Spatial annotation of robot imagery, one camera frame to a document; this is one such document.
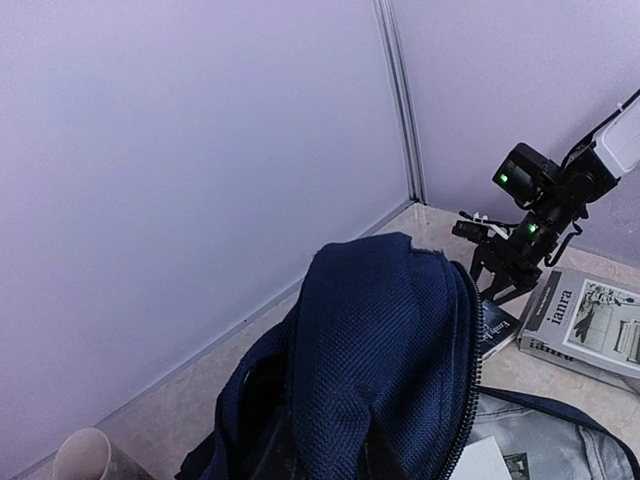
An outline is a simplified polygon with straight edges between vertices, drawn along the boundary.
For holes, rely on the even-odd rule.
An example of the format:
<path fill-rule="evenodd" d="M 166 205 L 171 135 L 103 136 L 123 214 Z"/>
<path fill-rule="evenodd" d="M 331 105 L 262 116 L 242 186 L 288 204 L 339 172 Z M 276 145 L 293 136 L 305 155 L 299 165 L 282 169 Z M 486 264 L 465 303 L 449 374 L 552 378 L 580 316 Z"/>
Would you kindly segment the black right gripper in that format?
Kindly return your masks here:
<path fill-rule="evenodd" d="M 488 227 L 488 237 L 474 250 L 470 275 L 476 284 L 484 273 L 494 274 L 489 300 L 505 304 L 527 294 L 542 275 L 539 267 L 550 251 L 550 231 L 543 227 L 516 229 L 511 236 Z"/>

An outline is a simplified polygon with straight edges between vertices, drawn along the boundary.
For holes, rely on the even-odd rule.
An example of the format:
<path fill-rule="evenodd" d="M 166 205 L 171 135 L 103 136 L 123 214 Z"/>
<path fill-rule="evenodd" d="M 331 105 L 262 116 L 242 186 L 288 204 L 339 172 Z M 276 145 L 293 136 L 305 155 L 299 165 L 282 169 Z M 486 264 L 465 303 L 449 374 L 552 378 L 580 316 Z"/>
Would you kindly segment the navy blue student backpack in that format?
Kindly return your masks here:
<path fill-rule="evenodd" d="M 482 324 L 464 267 L 406 234 L 324 246 L 178 477 L 449 479 L 486 437 L 533 479 L 638 477 L 632 450 L 583 411 L 483 386 Z"/>

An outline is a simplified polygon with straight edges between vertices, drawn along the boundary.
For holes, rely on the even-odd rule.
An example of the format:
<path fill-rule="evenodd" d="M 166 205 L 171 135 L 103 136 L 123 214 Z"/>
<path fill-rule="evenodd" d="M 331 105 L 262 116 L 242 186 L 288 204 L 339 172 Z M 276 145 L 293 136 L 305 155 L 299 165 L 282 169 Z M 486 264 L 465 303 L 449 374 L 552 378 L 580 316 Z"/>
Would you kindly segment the white barcode booklet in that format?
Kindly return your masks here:
<path fill-rule="evenodd" d="M 506 462 L 493 436 L 467 445 L 450 480 L 511 480 Z"/>

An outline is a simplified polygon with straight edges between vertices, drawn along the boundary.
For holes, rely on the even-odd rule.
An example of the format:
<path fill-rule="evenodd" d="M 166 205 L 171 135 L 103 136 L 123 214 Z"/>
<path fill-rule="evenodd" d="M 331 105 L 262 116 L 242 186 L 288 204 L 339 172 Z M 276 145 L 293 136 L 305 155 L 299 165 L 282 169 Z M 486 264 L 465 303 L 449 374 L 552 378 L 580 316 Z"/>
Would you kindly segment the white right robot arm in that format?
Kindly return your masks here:
<path fill-rule="evenodd" d="M 492 177 L 525 211 L 519 223 L 460 214 L 454 235 L 475 244 L 470 274 L 493 278 L 484 300 L 502 305 L 532 291 L 582 234 L 589 204 L 615 188 L 639 164 L 639 96 L 633 94 L 579 140 L 556 164 L 520 142 Z"/>

